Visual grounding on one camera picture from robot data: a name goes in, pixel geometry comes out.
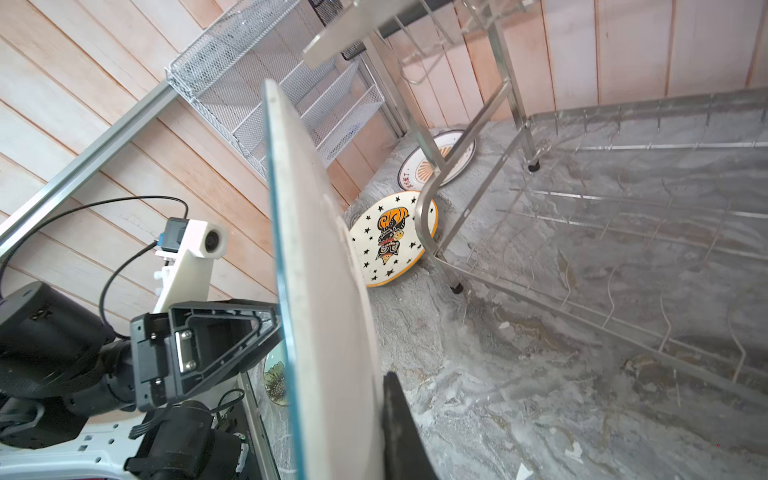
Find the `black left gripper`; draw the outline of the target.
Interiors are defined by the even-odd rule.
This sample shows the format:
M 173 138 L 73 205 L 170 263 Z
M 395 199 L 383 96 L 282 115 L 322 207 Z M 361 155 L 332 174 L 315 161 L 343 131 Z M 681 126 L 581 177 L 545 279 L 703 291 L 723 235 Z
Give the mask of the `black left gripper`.
M 283 339 L 279 306 L 183 302 L 131 321 L 136 407 L 149 412 L 202 394 L 258 364 Z

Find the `light green flower plate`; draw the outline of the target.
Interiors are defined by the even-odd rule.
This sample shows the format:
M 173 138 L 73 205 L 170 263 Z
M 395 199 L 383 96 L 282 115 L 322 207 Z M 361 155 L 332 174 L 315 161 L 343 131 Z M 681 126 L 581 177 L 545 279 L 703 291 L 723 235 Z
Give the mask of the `light green flower plate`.
M 286 348 L 284 343 L 280 342 L 267 354 L 262 378 L 267 397 L 281 407 L 286 407 L 289 404 L 285 378 L 286 364 Z

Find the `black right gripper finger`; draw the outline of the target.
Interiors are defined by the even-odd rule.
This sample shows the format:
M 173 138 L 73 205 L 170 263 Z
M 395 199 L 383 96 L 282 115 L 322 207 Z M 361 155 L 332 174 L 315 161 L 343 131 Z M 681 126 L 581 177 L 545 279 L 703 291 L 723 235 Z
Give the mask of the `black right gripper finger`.
M 392 480 L 437 480 L 395 372 L 383 377 L 384 468 Z

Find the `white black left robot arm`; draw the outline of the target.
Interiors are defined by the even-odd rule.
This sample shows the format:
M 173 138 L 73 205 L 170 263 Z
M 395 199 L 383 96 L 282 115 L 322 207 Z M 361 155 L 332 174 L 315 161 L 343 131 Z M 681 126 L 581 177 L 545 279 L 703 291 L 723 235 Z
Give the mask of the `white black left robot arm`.
M 219 426 L 223 397 L 200 395 L 259 363 L 282 338 L 279 308 L 185 301 L 134 318 L 126 335 L 43 282 L 1 301 L 1 441 L 38 450 L 76 439 L 116 410 L 144 419 L 120 464 L 139 479 L 232 479 L 241 437 Z

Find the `white plate green lettered rim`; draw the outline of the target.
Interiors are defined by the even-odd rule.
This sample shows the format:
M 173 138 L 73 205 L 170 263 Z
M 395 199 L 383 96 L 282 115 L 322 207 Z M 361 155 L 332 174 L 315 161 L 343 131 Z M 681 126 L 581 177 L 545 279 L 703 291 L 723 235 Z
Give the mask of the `white plate green lettered rim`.
M 382 374 L 352 240 L 296 108 L 262 87 L 278 297 L 298 476 L 384 476 Z

